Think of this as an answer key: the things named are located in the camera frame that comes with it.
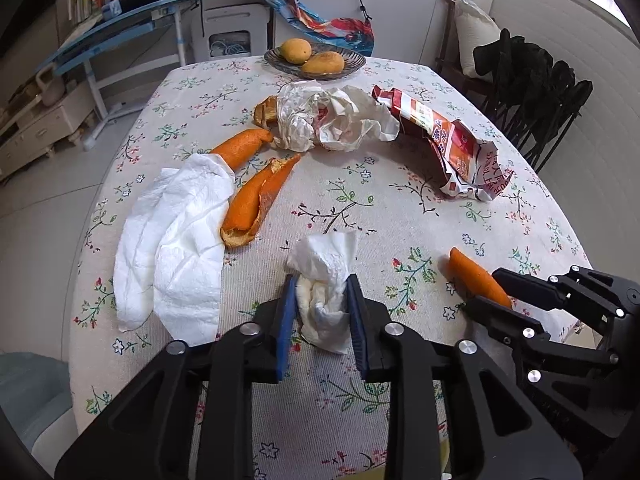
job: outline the floral tablecloth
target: floral tablecloth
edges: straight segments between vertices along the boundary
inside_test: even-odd
[[[191,153],[252,127],[254,106],[292,80],[260,57],[178,68],[132,127],[92,214],[76,283],[70,374],[80,431],[170,340],[153,314],[134,332],[116,327],[114,256],[137,196],[160,168],[179,167]],[[364,294],[423,337],[447,344],[468,324],[459,311],[462,292],[446,271],[451,247],[489,270],[507,267],[543,278],[565,273],[571,264],[588,266],[558,204],[517,150],[429,68],[369,58],[348,78],[323,83],[345,84],[366,92],[375,84],[396,87],[448,118],[462,118],[476,136],[498,144],[500,157],[514,169],[511,185],[491,203],[445,198],[424,174],[423,145],[402,135],[394,142],[364,142],[351,153],[312,150],[280,191],[256,240],[225,255],[220,333],[276,297],[287,251],[308,234],[357,230],[355,270]],[[238,171],[237,186],[275,155],[285,153],[257,153]],[[565,313],[515,308],[540,319],[554,340],[564,340],[575,323]],[[295,471],[300,478],[328,480],[385,461],[388,384],[363,384],[353,355],[319,351],[302,341],[297,328],[286,375],[279,386],[254,388],[255,478],[292,478]]]

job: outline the fruit bowl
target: fruit bowl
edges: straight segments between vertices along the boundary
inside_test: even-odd
[[[318,81],[331,81],[332,79],[340,79],[341,77],[348,76],[354,73],[357,69],[363,67],[367,60],[362,54],[358,54],[348,48],[342,48],[341,46],[335,46],[327,43],[311,43],[311,55],[318,54],[319,52],[337,52],[344,59],[344,68],[340,72],[324,73],[324,74],[308,74],[302,72],[300,67],[302,65],[295,65],[284,59],[280,55],[280,48],[272,48],[264,54],[264,59],[274,68],[277,68],[281,72],[286,72],[299,77],[300,79],[316,79]]]

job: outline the orange peel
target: orange peel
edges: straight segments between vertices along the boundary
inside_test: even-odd
[[[232,171],[236,171],[254,156],[264,142],[272,141],[273,135],[269,130],[252,128],[235,134],[209,153],[217,153],[225,159]]]
[[[220,236],[227,247],[241,247],[254,240],[280,188],[299,160],[300,155],[289,160],[274,158],[242,186],[231,201],[220,228]]]
[[[507,293],[494,277],[456,247],[449,253],[449,270],[462,280],[474,296],[484,296],[506,308],[512,308]]]
[[[254,123],[267,130],[270,124],[278,123],[278,97],[270,95],[254,109]]]

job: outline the desk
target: desk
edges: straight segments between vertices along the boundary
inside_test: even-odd
[[[107,22],[95,26],[73,41],[61,46],[55,53],[49,56],[38,67],[38,71],[54,62],[57,67],[55,75],[62,75],[72,68],[82,65],[86,73],[87,81],[95,99],[95,105],[100,115],[101,122],[92,131],[89,139],[85,141],[85,147],[91,146],[100,134],[104,125],[111,119],[142,110],[144,104],[133,104],[127,108],[114,107],[107,111],[100,90],[128,77],[148,72],[155,68],[179,63],[186,65],[184,58],[184,40],[182,37],[181,13],[193,5],[195,0],[158,0],[146,6],[124,12]],[[177,53],[160,57],[151,61],[140,63],[127,68],[122,72],[110,75],[100,81],[96,80],[91,66],[91,58],[108,50],[120,46],[127,41],[148,34],[158,28],[175,24]]]
[[[137,197],[161,168],[178,168],[191,153],[251,128],[254,106],[294,79],[261,57],[177,68],[124,140],[91,215],[72,303],[69,364],[80,431],[171,339],[154,314],[133,332],[117,329],[110,279]],[[321,82],[325,88],[347,84],[365,92],[376,84],[395,86],[448,118],[462,118],[477,136],[497,143],[514,170],[511,185],[489,203],[446,198],[424,178],[424,145],[402,134],[393,142],[366,140],[350,153],[311,150],[282,187],[258,237],[225,255],[221,334],[279,295],[293,244],[332,229],[360,234],[353,271],[364,295],[385,303],[394,320],[446,344],[471,329],[458,309],[459,283],[446,268],[451,247],[489,270],[506,267],[542,278],[571,265],[589,267],[562,210],[520,153],[436,73],[370,57],[353,75]],[[268,147],[257,153],[236,172],[237,187],[270,157],[287,153]],[[575,324],[565,312],[522,303],[515,308],[538,318],[554,341],[564,340]],[[294,326],[286,378],[278,386],[254,387],[255,478],[329,480],[384,462],[388,384],[364,385],[352,354],[319,351]]]

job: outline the blue gripper pad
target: blue gripper pad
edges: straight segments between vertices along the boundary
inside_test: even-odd
[[[347,279],[347,289],[345,291],[347,301],[347,312],[350,315],[349,329],[351,331],[351,345],[356,360],[356,368],[364,380],[369,371],[369,360],[367,359],[367,339],[365,328],[362,322],[360,306],[364,306],[360,283],[355,274]]]
[[[284,373],[287,371],[293,320],[296,317],[298,307],[296,303],[297,282],[296,277],[287,276],[277,308],[277,312],[281,315],[278,337],[276,338],[276,376],[279,381],[284,378]]]

